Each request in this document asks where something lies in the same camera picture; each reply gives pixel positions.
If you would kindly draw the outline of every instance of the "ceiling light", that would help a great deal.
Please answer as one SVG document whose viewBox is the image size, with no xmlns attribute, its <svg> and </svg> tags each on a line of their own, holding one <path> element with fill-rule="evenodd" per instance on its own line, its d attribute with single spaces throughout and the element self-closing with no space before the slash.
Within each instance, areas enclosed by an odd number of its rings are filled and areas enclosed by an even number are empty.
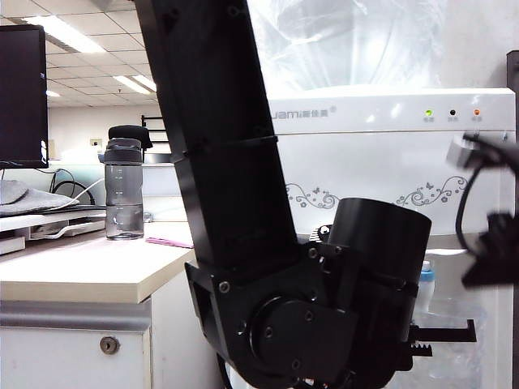
<svg viewBox="0 0 519 389">
<path fill-rule="evenodd" d="M 124 75 L 115 75 L 114 78 L 119 83 L 124 83 L 127 87 L 133 89 L 134 91 L 136 91 L 138 93 L 142 93 L 144 95 L 149 95 L 148 89 L 144 89 L 143 87 L 138 85 L 136 82 L 131 81 L 129 78 L 125 77 Z"/>
<path fill-rule="evenodd" d="M 143 75 L 132 75 L 132 77 L 134 79 L 136 79 L 137 81 L 139 81 L 144 86 L 150 88 L 152 91 L 154 91 L 154 92 L 157 91 L 156 84 L 153 81 L 151 81 L 148 77 L 144 77 Z"/>
<path fill-rule="evenodd" d="M 43 26 L 45 32 L 73 47 L 81 53 L 104 53 L 106 50 L 56 16 L 34 16 L 24 18 L 29 24 Z"/>
</svg>

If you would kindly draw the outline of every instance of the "bottle cap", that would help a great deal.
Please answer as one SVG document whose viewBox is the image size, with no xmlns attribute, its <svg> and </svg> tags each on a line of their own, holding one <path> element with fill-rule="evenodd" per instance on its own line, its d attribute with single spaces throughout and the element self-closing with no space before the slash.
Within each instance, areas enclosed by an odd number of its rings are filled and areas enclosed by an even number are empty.
<svg viewBox="0 0 519 389">
<path fill-rule="evenodd" d="M 422 272 L 420 273 L 420 281 L 431 282 L 436 278 L 435 271 L 432 270 L 431 262 L 423 261 Z"/>
<path fill-rule="evenodd" d="M 105 165 L 141 165 L 143 156 L 140 141 L 129 138 L 113 138 L 106 146 Z"/>
</svg>

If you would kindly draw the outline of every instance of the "white desk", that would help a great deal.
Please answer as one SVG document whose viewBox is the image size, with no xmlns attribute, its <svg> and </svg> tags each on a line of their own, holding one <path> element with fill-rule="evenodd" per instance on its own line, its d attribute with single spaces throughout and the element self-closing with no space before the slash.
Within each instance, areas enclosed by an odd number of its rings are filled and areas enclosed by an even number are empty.
<svg viewBox="0 0 519 389">
<path fill-rule="evenodd" d="M 146 224 L 145 236 L 191 240 L 187 223 Z M 183 271 L 192 258 L 104 231 L 0 257 L 2 389 L 221 389 Z"/>
</svg>

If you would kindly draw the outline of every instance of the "computer monitor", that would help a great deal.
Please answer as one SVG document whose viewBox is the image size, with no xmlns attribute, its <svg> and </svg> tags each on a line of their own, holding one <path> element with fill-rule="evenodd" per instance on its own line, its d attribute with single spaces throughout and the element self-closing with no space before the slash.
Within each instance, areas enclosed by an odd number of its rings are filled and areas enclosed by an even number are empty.
<svg viewBox="0 0 519 389">
<path fill-rule="evenodd" d="M 45 32 L 0 26 L 0 169 L 48 167 Z"/>
</svg>

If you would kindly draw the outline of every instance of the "bolt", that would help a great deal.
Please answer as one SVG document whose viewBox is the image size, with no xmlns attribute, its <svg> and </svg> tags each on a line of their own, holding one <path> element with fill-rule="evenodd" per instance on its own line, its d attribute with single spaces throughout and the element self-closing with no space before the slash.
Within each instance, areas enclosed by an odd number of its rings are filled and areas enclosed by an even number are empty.
<svg viewBox="0 0 519 389">
<path fill-rule="evenodd" d="M 238 325 L 238 329 L 236 330 L 237 335 L 243 335 L 245 333 L 245 330 L 247 329 L 247 322 L 245 320 L 242 320 L 240 324 Z"/>
<path fill-rule="evenodd" d="M 301 367 L 301 361 L 299 359 L 294 359 L 292 361 L 292 370 L 297 370 Z"/>
<path fill-rule="evenodd" d="M 330 229 L 328 228 L 327 225 L 324 225 L 323 227 L 320 228 L 319 232 L 322 235 L 328 235 L 330 233 Z"/>
<path fill-rule="evenodd" d="M 317 300 L 317 291 L 315 289 L 312 289 L 310 291 L 310 301 L 315 301 Z"/>
<path fill-rule="evenodd" d="M 218 285 L 221 293 L 228 293 L 230 291 L 230 284 L 227 281 L 222 281 Z"/>
<path fill-rule="evenodd" d="M 305 313 L 305 320 L 311 322 L 314 319 L 314 313 L 311 310 L 308 310 Z"/>
<path fill-rule="evenodd" d="M 317 251 L 317 249 L 315 247 L 312 247 L 311 249 L 308 250 L 308 258 L 316 259 L 318 255 L 319 255 L 319 251 Z"/>
<path fill-rule="evenodd" d="M 265 338 L 270 339 L 274 335 L 274 330 L 272 327 L 265 328 Z"/>
</svg>

